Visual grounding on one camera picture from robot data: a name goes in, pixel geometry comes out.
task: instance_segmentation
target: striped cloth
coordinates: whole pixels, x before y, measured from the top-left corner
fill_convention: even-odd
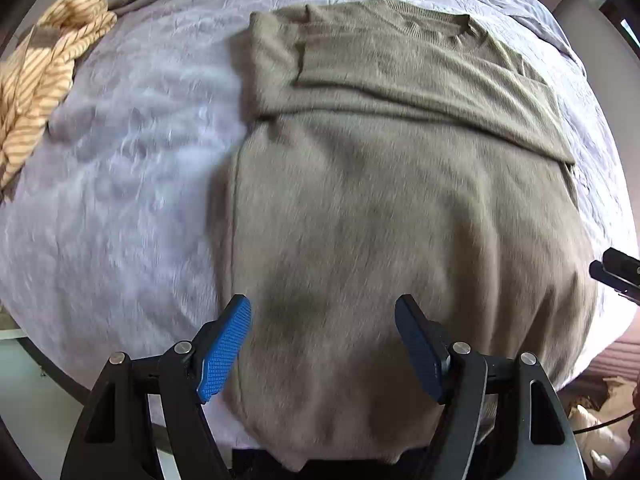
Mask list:
[[[106,0],[57,0],[0,64],[0,192],[71,89],[74,60],[115,22]]]

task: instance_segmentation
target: gray sheet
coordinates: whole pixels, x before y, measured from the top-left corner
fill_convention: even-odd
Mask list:
[[[80,65],[14,200],[0,205],[0,299],[67,374],[92,386],[110,352],[163,352],[217,316],[223,165],[246,133],[237,33],[252,10],[340,1],[149,0]],[[408,1],[471,13],[545,77],[578,161],[594,255],[609,246],[637,254],[609,128],[548,11],[535,0]],[[611,290],[599,295],[574,375],[635,310]],[[152,412],[162,422],[157,402]],[[205,414],[219,443],[256,445],[219,398]]]

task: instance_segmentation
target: black cable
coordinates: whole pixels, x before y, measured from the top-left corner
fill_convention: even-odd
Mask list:
[[[615,424],[616,422],[620,422],[621,420],[623,420],[624,418],[627,418],[628,416],[633,415],[634,413],[637,413],[638,410],[631,410],[628,413],[625,413],[625,415],[619,416],[617,418],[614,418],[613,420],[610,420],[609,422],[603,422],[602,424],[596,424],[595,426],[591,426],[590,428],[584,428],[583,430],[577,430],[574,431],[574,435],[580,434],[580,433],[587,433],[588,431],[593,431],[593,430],[599,430],[600,428],[604,428],[605,426],[610,426],[611,424]]]

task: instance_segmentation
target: metal screw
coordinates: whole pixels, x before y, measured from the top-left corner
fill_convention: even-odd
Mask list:
[[[122,352],[114,352],[109,356],[109,362],[112,365],[121,365],[124,362],[124,354]]]
[[[174,346],[174,352],[177,354],[188,354],[191,352],[191,343],[188,341],[180,341]]]
[[[456,354],[466,355],[471,352],[471,346],[469,346],[464,341],[458,341],[456,343],[453,343],[453,351]]]
[[[534,365],[536,364],[536,356],[530,352],[524,352],[520,356],[520,360],[526,365]]]

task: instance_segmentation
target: floor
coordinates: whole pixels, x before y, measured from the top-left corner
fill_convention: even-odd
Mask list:
[[[55,0],[37,0],[2,53]],[[23,455],[43,480],[58,480],[71,434],[82,406],[31,359],[15,339],[0,340],[0,415]],[[166,480],[178,480],[174,458],[159,452]]]

